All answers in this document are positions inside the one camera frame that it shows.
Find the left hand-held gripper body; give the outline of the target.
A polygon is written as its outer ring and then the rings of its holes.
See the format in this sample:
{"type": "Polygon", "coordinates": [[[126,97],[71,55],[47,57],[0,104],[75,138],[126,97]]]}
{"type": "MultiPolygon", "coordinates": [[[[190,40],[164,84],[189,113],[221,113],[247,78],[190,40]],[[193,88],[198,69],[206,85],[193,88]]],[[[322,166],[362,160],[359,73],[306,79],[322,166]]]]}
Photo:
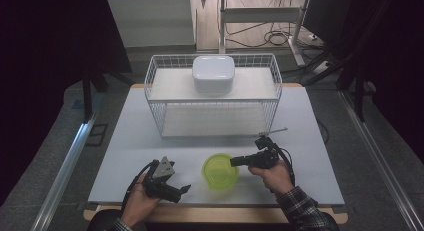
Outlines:
{"type": "Polygon", "coordinates": [[[173,165],[166,156],[161,160],[153,160],[149,164],[149,170],[143,179],[147,196],[164,199],[167,190],[176,190],[176,188],[166,184],[174,173],[173,165]]]}

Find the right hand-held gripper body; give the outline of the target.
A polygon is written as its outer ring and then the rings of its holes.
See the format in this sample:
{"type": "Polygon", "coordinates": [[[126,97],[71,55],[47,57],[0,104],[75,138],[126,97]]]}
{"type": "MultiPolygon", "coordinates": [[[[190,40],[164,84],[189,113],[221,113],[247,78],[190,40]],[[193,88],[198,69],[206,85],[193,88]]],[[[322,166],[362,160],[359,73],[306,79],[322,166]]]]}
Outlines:
{"type": "Polygon", "coordinates": [[[289,162],[282,149],[272,141],[268,133],[260,133],[255,145],[258,152],[249,156],[249,166],[270,169],[280,159],[283,159],[286,163],[289,162]]]}

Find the green translucent plastic bowl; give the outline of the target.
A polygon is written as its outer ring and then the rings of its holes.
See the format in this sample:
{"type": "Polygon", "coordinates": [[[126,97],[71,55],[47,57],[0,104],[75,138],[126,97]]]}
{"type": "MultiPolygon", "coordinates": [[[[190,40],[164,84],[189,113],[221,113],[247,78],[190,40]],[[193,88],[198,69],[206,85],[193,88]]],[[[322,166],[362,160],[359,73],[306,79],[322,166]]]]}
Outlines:
{"type": "Polygon", "coordinates": [[[230,163],[231,156],[216,153],[209,156],[202,166],[202,176],[209,189],[224,190],[233,187],[239,178],[239,169],[230,163]]]}

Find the white wire shelf rack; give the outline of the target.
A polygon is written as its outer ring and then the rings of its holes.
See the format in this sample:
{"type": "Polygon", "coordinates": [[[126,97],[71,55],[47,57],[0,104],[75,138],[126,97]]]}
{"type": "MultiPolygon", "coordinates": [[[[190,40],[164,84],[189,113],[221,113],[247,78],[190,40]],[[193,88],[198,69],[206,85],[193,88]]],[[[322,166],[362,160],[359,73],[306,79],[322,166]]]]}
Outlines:
{"type": "Polygon", "coordinates": [[[282,95],[272,54],[227,54],[235,63],[229,93],[196,91],[193,61],[207,55],[155,55],[145,77],[145,97],[163,137],[256,136],[271,129],[282,95]]]}

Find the white square bowl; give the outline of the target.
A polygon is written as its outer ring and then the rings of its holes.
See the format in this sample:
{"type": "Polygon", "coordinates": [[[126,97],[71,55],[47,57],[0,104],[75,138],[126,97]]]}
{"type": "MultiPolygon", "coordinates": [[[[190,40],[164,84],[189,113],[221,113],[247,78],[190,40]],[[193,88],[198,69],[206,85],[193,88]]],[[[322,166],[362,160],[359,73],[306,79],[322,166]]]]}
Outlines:
{"type": "Polygon", "coordinates": [[[235,63],[230,56],[207,55],[196,57],[192,77],[197,92],[229,93],[235,77],[235,63]]]}

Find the person's right hand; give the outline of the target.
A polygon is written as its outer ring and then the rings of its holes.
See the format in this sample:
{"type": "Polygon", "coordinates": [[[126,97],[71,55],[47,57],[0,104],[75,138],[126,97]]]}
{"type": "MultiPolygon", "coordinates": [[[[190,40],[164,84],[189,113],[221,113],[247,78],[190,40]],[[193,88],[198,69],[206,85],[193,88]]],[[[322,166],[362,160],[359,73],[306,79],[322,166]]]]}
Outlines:
{"type": "Polygon", "coordinates": [[[282,160],[279,160],[270,169],[261,169],[249,166],[248,170],[251,174],[261,177],[265,187],[268,188],[277,198],[294,189],[288,167],[282,160]]]}

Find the person's left hand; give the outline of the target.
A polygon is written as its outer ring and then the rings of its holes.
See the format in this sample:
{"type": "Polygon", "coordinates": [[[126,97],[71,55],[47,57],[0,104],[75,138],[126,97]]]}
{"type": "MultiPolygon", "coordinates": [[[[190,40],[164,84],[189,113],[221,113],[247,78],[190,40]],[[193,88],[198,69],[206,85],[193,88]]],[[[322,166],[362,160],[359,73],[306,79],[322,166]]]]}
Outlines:
{"type": "Polygon", "coordinates": [[[159,198],[148,197],[142,184],[145,174],[142,173],[131,189],[121,220],[134,229],[144,221],[157,207],[159,198]]]}

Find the person's dark knee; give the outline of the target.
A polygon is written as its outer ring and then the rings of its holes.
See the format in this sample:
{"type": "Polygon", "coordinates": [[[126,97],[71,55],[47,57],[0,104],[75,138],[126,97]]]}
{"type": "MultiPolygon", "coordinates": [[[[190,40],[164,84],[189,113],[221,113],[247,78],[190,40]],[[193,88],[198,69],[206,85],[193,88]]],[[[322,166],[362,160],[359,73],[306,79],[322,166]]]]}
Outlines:
{"type": "Polygon", "coordinates": [[[95,214],[89,223],[87,231],[105,231],[113,222],[121,217],[119,210],[102,210],[95,214]]]}

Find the white power strip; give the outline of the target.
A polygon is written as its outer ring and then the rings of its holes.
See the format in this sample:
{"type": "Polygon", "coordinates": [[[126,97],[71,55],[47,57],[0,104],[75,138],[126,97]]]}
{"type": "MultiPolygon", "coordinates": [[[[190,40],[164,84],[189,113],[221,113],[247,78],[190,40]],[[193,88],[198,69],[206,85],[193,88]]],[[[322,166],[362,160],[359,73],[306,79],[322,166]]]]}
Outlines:
{"type": "Polygon", "coordinates": [[[330,61],[323,61],[321,64],[319,64],[313,71],[314,74],[320,74],[323,71],[327,70],[332,63],[330,61]]]}

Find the black metal stand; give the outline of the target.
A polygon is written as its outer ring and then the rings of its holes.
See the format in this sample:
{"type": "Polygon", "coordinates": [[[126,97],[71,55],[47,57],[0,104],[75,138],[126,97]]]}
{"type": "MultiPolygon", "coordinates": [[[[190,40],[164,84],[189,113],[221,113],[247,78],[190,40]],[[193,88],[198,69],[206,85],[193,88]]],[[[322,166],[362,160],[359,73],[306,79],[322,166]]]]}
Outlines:
{"type": "Polygon", "coordinates": [[[84,124],[88,123],[93,115],[91,85],[94,85],[94,88],[101,93],[106,92],[108,89],[108,83],[104,75],[99,71],[85,66],[82,71],[84,124]]]}
{"type": "Polygon", "coordinates": [[[366,81],[365,66],[354,56],[345,58],[342,64],[343,70],[336,82],[336,87],[338,90],[347,91],[351,85],[354,85],[352,91],[353,110],[359,120],[364,122],[363,98],[370,94],[370,91],[366,91],[364,88],[366,81]]]}

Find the black curtain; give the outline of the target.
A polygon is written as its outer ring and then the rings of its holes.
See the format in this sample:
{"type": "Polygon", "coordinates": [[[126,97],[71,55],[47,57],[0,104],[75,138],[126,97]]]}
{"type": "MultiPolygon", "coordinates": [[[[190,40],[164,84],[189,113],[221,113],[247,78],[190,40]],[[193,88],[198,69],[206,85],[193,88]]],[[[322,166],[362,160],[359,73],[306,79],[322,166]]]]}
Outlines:
{"type": "Polygon", "coordinates": [[[424,163],[424,0],[310,0],[304,27],[349,60],[337,86],[372,83],[374,104],[424,163]]]}
{"type": "Polygon", "coordinates": [[[0,0],[0,206],[88,77],[131,66],[108,0],[0,0]]]}

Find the black floor frame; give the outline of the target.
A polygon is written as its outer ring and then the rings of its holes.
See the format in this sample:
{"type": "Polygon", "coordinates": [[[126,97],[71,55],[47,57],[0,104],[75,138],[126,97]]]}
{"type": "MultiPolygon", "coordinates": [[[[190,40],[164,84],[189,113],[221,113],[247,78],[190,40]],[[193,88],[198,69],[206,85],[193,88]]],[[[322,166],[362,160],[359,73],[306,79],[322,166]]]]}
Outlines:
{"type": "Polygon", "coordinates": [[[107,124],[95,124],[87,138],[85,143],[88,147],[99,147],[102,145],[105,135],[107,132],[108,125],[107,124]]]}

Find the aluminium rail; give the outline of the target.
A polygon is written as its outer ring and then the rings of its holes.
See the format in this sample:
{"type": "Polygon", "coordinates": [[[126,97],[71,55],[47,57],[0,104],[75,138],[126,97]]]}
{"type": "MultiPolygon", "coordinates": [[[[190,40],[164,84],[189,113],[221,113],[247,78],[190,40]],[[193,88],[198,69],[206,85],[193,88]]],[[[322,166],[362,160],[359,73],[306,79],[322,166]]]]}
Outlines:
{"type": "Polygon", "coordinates": [[[85,146],[89,134],[98,116],[104,94],[98,93],[91,101],[92,114],[80,125],[67,155],[56,175],[56,178],[34,220],[30,231],[47,231],[59,202],[66,190],[69,180],[74,172],[80,154],[85,146]]]}
{"type": "Polygon", "coordinates": [[[424,231],[424,223],[413,205],[409,195],[395,177],[380,147],[372,136],[366,123],[362,121],[354,110],[354,101],[347,91],[339,91],[340,96],[351,120],[354,123],[368,153],[371,156],[380,176],[392,196],[398,210],[404,218],[410,231],[424,231]]]}

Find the white desk frame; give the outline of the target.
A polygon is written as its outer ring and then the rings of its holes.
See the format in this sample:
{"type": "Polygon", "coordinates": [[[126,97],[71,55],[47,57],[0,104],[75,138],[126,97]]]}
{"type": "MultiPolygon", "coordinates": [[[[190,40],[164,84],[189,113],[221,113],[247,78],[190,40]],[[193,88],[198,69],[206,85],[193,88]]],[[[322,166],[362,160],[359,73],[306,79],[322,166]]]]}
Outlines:
{"type": "Polygon", "coordinates": [[[219,7],[219,53],[226,52],[224,28],[227,23],[294,23],[294,33],[287,38],[288,45],[298,67],[306,64],[299,51],[297,41],[303,25],[309,0],[304,0],[300,7],[275,7],[275,8],[227,8],[225,0],[220,0],[219,7]]]}

